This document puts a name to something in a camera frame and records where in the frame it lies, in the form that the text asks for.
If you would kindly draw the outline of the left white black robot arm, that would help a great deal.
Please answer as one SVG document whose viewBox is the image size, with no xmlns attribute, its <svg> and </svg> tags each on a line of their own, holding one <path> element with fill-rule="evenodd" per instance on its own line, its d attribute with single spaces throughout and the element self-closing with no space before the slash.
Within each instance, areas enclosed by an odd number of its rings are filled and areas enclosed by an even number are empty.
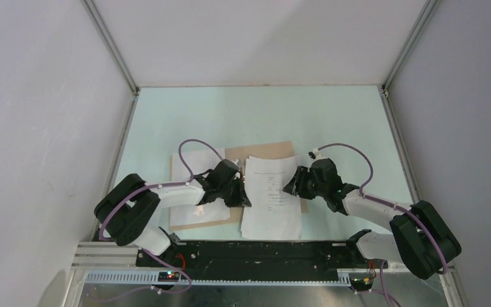
<svg viewBox="0 0 491 307">
<path fill-rule="evenodd" d="M 100 222 L 100 240 L 118 246 L 135 245 L 152 254 L 161 266 L 176 260 L 176 248 L 169 234 L 149 224 L 158 209 L 182 205 L 206 205 L 221 200 L 228 208 L 250 207 L 243 174 L 230 160 L 221 160 L 213 169 L 185 182 L 147 185 L 136 173 L 127 175 L 94 209 Z"/>
</svg>

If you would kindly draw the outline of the silver metal folder clip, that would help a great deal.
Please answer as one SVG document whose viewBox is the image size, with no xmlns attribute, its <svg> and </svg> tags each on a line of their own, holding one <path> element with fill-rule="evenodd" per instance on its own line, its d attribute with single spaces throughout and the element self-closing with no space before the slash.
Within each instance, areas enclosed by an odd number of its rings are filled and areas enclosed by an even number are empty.
<svg viewBox="0 0 491 307">
<path fill-rule="evenodd" d="M 235 178 L 237 179 L 240 179 L 242 182 L 245 181 L 245 176 L 244 176 L 244 173 L 245 173 L 245 162 L 243 159 L 234 159 L 233 162 L 235 163 L 235 165 L 237 166 L 238 168 L 238 172 L 236 173 L 235 175 Z"/>
</svg>

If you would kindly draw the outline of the tan cardboard folder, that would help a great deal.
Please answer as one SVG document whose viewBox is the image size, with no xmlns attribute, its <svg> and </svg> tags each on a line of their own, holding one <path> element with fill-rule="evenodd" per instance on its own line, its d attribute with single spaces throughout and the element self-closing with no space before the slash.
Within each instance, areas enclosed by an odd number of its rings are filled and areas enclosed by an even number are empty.
<svg viewBox="0 0 491 307">
<path fill-rule="evenodd" d="M 295 155 L 291 141 L 247 145 L 235 148 L 216 148 L 184 152 L 182 157 L 196 175 L 219 162 L 219 157 L 244 161 L 248 157 L 259 159 L 284 159 Z M 172 232 L 208 228 L 227 224 L 238 225 L 242 221 L 242 208 L 228 208 L 217 200 L 204 206 L 182 205 L 169 210 L 169 229 Z"/>
</svg>

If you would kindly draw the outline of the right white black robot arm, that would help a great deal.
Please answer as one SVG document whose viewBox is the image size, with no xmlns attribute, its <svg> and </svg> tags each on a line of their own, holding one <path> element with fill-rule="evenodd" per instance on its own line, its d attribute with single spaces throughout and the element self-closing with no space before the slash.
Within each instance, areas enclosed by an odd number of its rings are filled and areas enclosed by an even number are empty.
<svg viewBox="0 0 491 307">
<path fill-rule="evenodd" d="M 315 160 L 308 168 L 299 166 L 283 192 L 306 200 L 322 198 L 332 212 L 360 217 L 388 230 L 387 234 L 367 231 L 354 236 L 356 243 L 346 250 L 347 261 L 354 267 L 377 258 L 402 263 L 416 277 L 428 279 L 443 273 L 444 265 L 462 252 L 431 203 L 421 200 L 406 205 L 362 195 L 359 186 L 342 181 L 331 159 Z"/>
</svg>

